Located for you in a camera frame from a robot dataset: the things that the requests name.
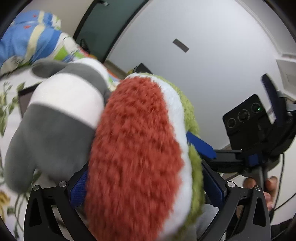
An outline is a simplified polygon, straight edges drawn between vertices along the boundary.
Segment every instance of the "green door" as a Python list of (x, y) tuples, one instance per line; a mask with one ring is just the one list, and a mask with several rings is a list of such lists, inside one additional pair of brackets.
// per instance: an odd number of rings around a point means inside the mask
[(101, 62), (105, 61), (120, 33), (146, 2), (147, 0), (96, 0), (89, 16), (84, 16), (86, 21), (76, 42), (80, 44), (83, 40), (91, 54)]

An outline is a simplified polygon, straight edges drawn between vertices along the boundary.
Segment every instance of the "yellow stripe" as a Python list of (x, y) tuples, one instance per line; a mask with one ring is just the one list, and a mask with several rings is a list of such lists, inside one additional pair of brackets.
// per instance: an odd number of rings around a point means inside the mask
[(29, 39), (29, 42), (28, 42), (27, 52), (26, 52), (25, 59), (24, 59), (23, 63), (28, 62), (32, 58), (33, 54), (36, 51), (38, 39), (39, 39), (40, 35), (42, 34), (42, 32), (44, 31), (44, 29), (45, 29), (45, 26), (40, 25), (40, 24), (34, 28), (32, 34), (31, 34), (31, 37)]
[(45, 14), (44, 11), (39, 12), (38, 23), (43, 23), (44, 14)]

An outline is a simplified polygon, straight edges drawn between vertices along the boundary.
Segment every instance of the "silver bolt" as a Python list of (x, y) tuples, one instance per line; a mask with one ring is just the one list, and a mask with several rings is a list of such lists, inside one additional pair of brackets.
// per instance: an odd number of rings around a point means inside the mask
[(59, 183), (59, 186), (61, 187), (61, 188), (63, 188), (64, 186), (66, 186), (67, 185), (67, 182), (65, 182), (65, 181), (61, 181), (60, 183)]
[(258, 186), (258, 185), (255, 185), (255, 189), (256, 189), (257, 191), (261, 191), (261, 190), (262, 190), (262, 188), (261, 188), (260, 186)]
[(227, 185), (228, 185), (230, 188), (234, 188), (234, 187), (235, 187), (235, 183), (234, 183), (234, 182), (228, 182)]
[(35, 185), (35, 186), (33, 186), (33, 190), (34, 191), (37, 191), (39, 189), (39, 185)]

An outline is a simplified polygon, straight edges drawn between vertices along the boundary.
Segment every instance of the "blue gripper pad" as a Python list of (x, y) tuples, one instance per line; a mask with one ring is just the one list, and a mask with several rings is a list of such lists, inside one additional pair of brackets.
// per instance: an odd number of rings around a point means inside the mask
[[(194, 145), (196, 151), (201, 156), (206, 156), (210, 159), (216, 158), (216, 152), (213, 150), (213, 148), (209, 144), (199, 139), (198, 137), (193, 135), (191, 132), (187, 132), (186, 137), (187, 137), (187, 141)], [(86, 195), (86, 181), (87, 181), (87, 170), (79, 178), (75, 186), (70, 190), (70, 204), (73, 208), (79, 207), (83, 204), (83, 201)], [(222, 195), (221, 190), (218, 188), (218, 186), (215, 184), (213, 179), (210, 177), (204, 178), (204, 188), (206, 192), (207, 190), (211, 190), (211, 193), (214, 192), (215, 195), (218, 195), (218, 196)]]
[(87, 170), (79, 178), (78, 182), (70, 191), (70, 204), (73, 208), (83, 204), (86, 195)]

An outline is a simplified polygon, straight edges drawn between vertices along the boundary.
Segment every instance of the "door frame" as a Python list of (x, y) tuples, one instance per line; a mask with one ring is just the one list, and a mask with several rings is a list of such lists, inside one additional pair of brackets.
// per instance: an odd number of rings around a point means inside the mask
[[(124, 23), (124, 25), (122, 26), (122, 28), (120, 29), (120, 31), (117, 33), (117, 35), (115, 36), (115, 38), (113, 39), (112, 43), (110, 44), (106, 54), (103, 57), (102, 62), (105, 62), (105, 60), (107, 59), (109, 53), (111, 52), (113, 46), (115, 45), (115, 43), (117, 42), (117, 40), (119, 39), (120, 35), (123, 33), (123, 31), (125, 30), (125, 28), (128, 26), (128, 24), (131, 22), (131, 20), (136, 16), (136, 14), (146, 5), (147, 2), (149, 2), (150, 0), (144, 0), (141, 5), (135, 10), (135, 12), (133, 12), (133, 14), (129, 17), (129, 19)], [(85, 24), (87, 18), (89, 17), (89, 15), (91, 14), (92, 10), (94, 9), (94, 7), (98, 4), (98, 0), (94, 0), (91, 5), (89, 6), (89, 8), (87, 9), (87, 11), (85, 12), (85, 14), (83, 15), (80, 23), (78, 24), (78, 27), (73, 35), (73, 39), (75, 41), (77, 41), (78, 35), (80, 34), (81, 29), (83, 28), (83, 25)]]

